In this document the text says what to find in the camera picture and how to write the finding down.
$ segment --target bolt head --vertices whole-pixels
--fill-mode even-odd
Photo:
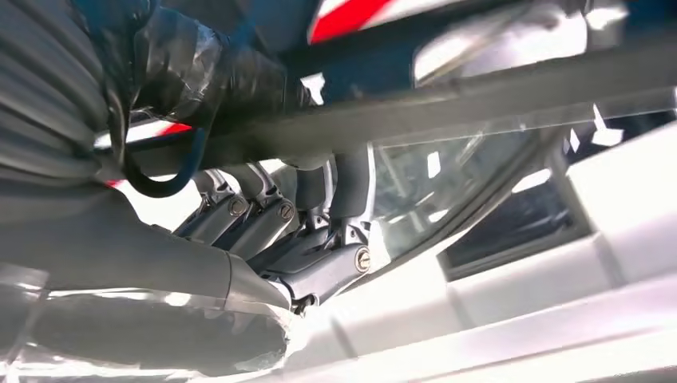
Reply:
[[[247,210],[247,205],[241,199],[234,199],[231,201],[230,207],[228,209],[231,215],[239,217]]]
[[[361,273],[369,271],[369,268],[371,267],[371,256],[367,249],[362,249],[358,252],[357,257],[355,257],[355,266]]]
[[[279,208],[279,216],[285,221],[294,218],[294,207],[289,203],[285,203]]]

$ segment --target metal bracket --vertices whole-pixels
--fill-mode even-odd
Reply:
[[[249,209],[249,203],[236,194],[216,170],[201,172],[195,181],[202,203],[174,231],[174,235],[212,245],[240,221]]]
[[[331,225],[308,225],[250,263],[259,274],[287,286],[299,306],[325,302],[370,269],[367,245],[375,198],[374,150],[368,144],[335,159],[338,183],[330,208]],[[320,173],[315,176],[320,180]],[[331,179],[330,173],[325,176]],[[304,207],[316,211],[326,207],[318,201],[306,203],[309,200],[302,199]]]

